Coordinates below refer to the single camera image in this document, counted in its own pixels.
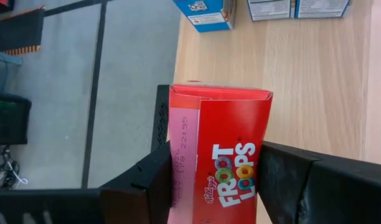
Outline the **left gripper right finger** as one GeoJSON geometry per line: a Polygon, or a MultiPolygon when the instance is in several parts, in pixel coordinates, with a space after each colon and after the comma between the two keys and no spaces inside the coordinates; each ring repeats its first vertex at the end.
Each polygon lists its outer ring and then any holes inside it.
{"type": "Polygon", "coordinates": [[[258,193],[273,223],[381,223],[381,165],[264,142],[258,193]]]}

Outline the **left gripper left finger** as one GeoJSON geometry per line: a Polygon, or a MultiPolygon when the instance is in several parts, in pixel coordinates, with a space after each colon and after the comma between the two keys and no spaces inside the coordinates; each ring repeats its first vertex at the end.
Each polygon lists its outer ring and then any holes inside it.
{"type": "Polygon", "coordinates": [[[0,191],[0,223],[167,223],[168,143],[95,189],[0,191]]]}

